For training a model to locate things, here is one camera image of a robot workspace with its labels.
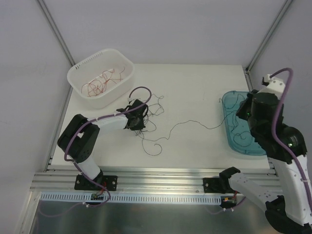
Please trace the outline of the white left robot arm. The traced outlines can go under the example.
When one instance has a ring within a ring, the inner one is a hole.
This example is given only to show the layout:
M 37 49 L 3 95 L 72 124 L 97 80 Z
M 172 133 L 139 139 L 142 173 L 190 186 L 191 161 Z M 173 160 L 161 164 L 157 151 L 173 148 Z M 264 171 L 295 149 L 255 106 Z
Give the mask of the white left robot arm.
M 145 128 L 144 118 L 148 106 L 136 99 L 131 105 L 117 109 L 107 118 L 90 122 L 81 114 L 76 114 L 58 138 L 57 145 L 65 152 L 68 144 L 68 156 L 78 165 L 86 176 L 76 177 L 75 190 L 100 190 L 104 186 L 109 191 L 117 189 L 117 176 L 104 175 L 91 156 L 98 138 L 111 131 L 129 129 L 138 131 Z

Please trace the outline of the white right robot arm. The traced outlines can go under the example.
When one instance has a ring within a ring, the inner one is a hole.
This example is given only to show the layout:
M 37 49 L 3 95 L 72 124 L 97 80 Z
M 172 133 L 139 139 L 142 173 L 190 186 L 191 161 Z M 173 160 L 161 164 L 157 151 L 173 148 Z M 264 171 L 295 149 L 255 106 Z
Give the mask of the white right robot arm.
M 307 149 L 299 130 L 283 123 L 283 100 L 272 92 L 253 90 L 241 102 L 237 117 L 247 121 L 251 135 L 271 159 L 282 194 L 271 193 L 230 167 L 219 174 L 223 193 L 236 191 L 258 206 L 269 224 L 283 234 L 312 232 L 312 187 Z

